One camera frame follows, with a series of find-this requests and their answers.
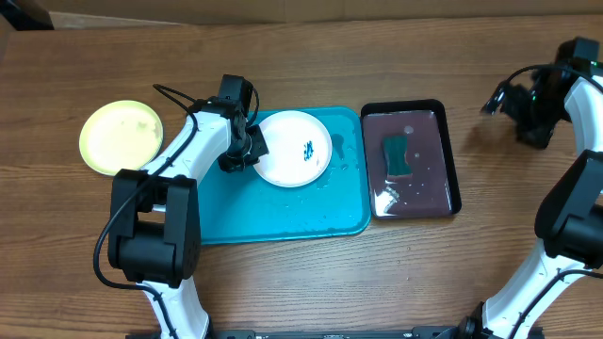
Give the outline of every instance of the wooden table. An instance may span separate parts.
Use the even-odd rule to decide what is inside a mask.
[[[152,106],[171,140],[183,112],[161,83],[198,97],[224,73],[258,87],[263,109],[436,98],[448,112],[463,196],[456,218],[372,221],[357,236],[216,246],[195,272],[218,329],[390,330],[456,325],[530,251],[543,197],[575,158],[560,123],[545,151],[514,141],[483,103],[512,71],[554,59],[603,17],[560,16],[179,26],[19,32],[0,66],[0,336],[121,338],[157,328],[142,293],[92,272],[111,178],[78,151],[86,118],[120,99]],[[103,269],[113,280],[103,254]],[[600,337],[603,284],[583,279],[541,318],[549,338]]]

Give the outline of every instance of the cream colored plate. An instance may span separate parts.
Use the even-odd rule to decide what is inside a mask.
[[[79,152],[93,170],[115,175],[138,170],[161,148],[163,125],[147,105],[122,100],[99,108],[79,136]]]

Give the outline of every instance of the brown wood surface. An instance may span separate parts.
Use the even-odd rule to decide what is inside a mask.
[[[218,329],[388,330],[455,325],[498,291],[534,242],[545,194],[575,158],[561,123],[545,151],[479,110],[512,71],[551,61],[603,17],[156,27],[18,32],[0,66],[0,336],[120,338],[157,328],[147,299],[92,272],[111,178],[82,161],[98,107],[152,106],[166,140],[183,113],[161,83],[198,97],[244,75],[262,108],[436,98],[448,112],[463,196],[456,218],[371,222],[357,236],[202,250],[195,281]],[[120,271],[108,277],[122,280]],[[583,279],[541,318],[549,338],[602,337],[599,281]]]

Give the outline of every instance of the black cable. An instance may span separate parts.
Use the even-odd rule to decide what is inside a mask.
[[[583,270],[583,269],[568,269],[564,272],[557,274],[555,276],[555,278],[553,278],[553,280],[551,280],[545,286],[545,288],[543,288],[543,290],[538,294],[538,296],[536,296],[536,298],[534,298],[534,300],[531,301],[530,305],[528,305],[526,310],[519,316],[519,319],[517,319],[517,322],[513,326],[513,330],[511,331],[511,334],[509,335],[509,339],[515,338],[515,335],[519,331],[519,327],[521,327],[521,324],[523,324],[524,321],[526,321],[528,314],[531,312],[531,310],[534,307],[536,307],[536,305],[538,304],[538,301],[540,301],[546,295],[546,293],[548,293],[548,291],[550,291],[550,289],[553,288],[555,283],[557,283],[558,281],[562,281],[565,276],[568,276],[570,274],[581,274],[581,275],[585,275],[585,276],[592,277],[592,278],[603,279],[603,274],[595,273],[595,272],[591,272],[591,271],[587,271],[587,270]]]
[[[140,186],[138,186],[137,189],[135,189],[132,192],[132,194],[130,194],[130,196],[128,196],[128,198],[125,200],[125,202],[122,204],[122,206],[120,206],[120,208],[115,212],[115,214],[113,215],[113,217],[111,217],[109,219],[109,222],[106,224],[105,228],[103,229],[103,231],[99,235],[98,240],[96,242],[96,246],[94,247],[94,257],[92,259],[92,266],[94,267],[94,273],[96,274],[96,277],[98,278],[98,280],[101,281],[101,283],[103,283],[103,284],[105,284],[105,285],[107,285],[109,287],[118,288],[118,289],[124,289],[124,290],[144,291],[144,292],[148,292],[149,294],[153,295],[154,300],[156,300],[157,303],[159,304],[159,308],[161,309],[161,313],[163,314],[163,318],[164,318],[164,320],[166,322],[166,325],[168,326],[168,330],[170,331],[170,336],[173,337],[174,339],[178,339],[178,334],[176,334],[176,329],[171,324],[170,316],[168,315],[168,310],[166,309],[166,305],[163,302],[163,298],[161,298],[161,294],[159,292],[157,292],[151,286],[112,282],[112,281],[110,281],[109,279],[107,279],[103,275],[103,272],[101,272],[101,268],[100,268],[100,265],[99,265],[100,256],[101,256],[101,247],[103,247],[103,242],[105,242],[105,238],[108,235],[109,231],[111,230],[111,227],[113,227],[113,225],[115,225],[116,220],[123,213],[123,210],[125,209],[125,206],[127,206],[129,203],[132,203],[132,201],[144,189],[146,189],[149,186],[149,184],[155,178],[157,178],[159,176],[159,174],[161,174],[161,172],[163,172],[169,166],[171,166],[171,164],[173,163],[173,161],[176,158],[178,158],[178,156],[180,155],[180,153],[182,153],[182,151],[188,146],[188,144],[190,143],[190,141],[192,141],[192,139],[195,137],[195,134],[197,133],[198,122],[197,122],[197,119],[195,118],[195,116],[192,114],[192,112],[188,111],[188,107],[186,107],[184,104],[182,104],[181,102],[179,102],[177,99],[175,99],[174,97],[172,97],[171,95],[169,95],[167,92],[171,92],[171,93],[177,94],[177,95],[179,95],[179,96],[181,96],[183,98],[189,99],[193,103],[195,102],[195,99],[193,99],[193,98],[187,96],[186,94],[181,93],[181,92],[179,92],[179,91],[177,91],[175,89],[170,89],[170,88],[167,88],[167,87],[165,87],[163,85],[155,84],[155,85],[153,85],[153,87],[155,89],[157,89],[161,94],[163,94],[164,96],[166,96],[168,99],[170,99],[173,102],[177,103],[179,106],[181,106],[187,112],[187,115],[192,119],[192,130],[190,131],[190,135],[188,135],[188,137],[185,140],[185,142],[176,150],[176,152],[174,152],[172,156],[168,157],[166,159],[166,162],[163,165],[161,165],[161,167],[159,169],[157,169],[155,172],[153,172],[153,174],[149,175],[147,177],[147,179],[144,180],[140,184]]]
[[[252,118],[247,121],[247,127],[251,127],[255,122],[255,118],[257,118],[257,111],[260,109],[260,96],[257,94],[257,89],[252,87],[253,95],[255,95],[255,110],[253,112]]]
[[[554,65],[554,64],[531,65],[531,66],[519,69],[519,70],[515,71],[513,74],[511,74],[507,78],[507,80],[500,83],[498,85],[496,92],[498,92],[503,86],[511,84],[511,81],[519,74],[525,73],[527,71],[535,71],[535,70],[557,70],[557,71],[564,71],[564,72],[571,73],[573,75],[579,76],[579,77],[583,78],[584,80],[588,81],[589,83],[591,83],[591,85],[595,86],[595,88],[598,89],[601,92],[601,94],[603,94],[603,86],[601,86],[601,84],[596,82],[587,73],[582,73],[582,72],[576,71],[576,70],[572,69],[571,66],[569,66],[569,65],[567,65],[567,67],[564,67],[561,65]]]

